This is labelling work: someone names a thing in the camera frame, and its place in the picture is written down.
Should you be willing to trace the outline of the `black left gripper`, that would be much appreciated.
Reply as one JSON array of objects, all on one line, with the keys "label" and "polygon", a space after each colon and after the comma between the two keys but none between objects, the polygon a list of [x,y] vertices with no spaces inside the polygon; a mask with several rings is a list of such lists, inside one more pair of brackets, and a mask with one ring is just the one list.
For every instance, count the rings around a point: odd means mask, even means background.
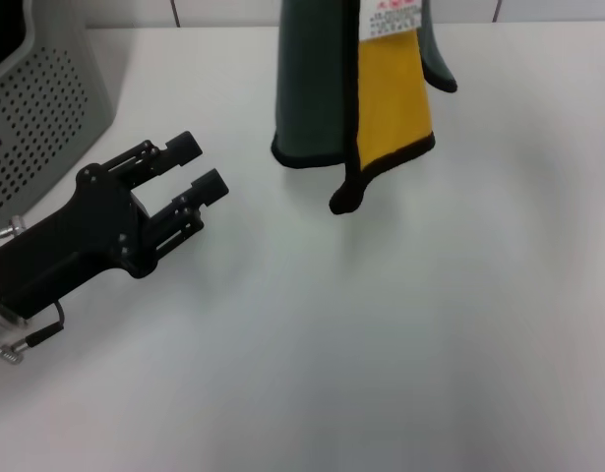
[{"label": "black left gripper", "polygon": [[203,151],[188,131],[160,149],[150,140],[80,171],[72,198],[0,247],[0,305],[28,320],[98,274],[115,268],[136,279],[204,229],[201,207],[229,193],[213,169],[153,215],[132,190]]}]

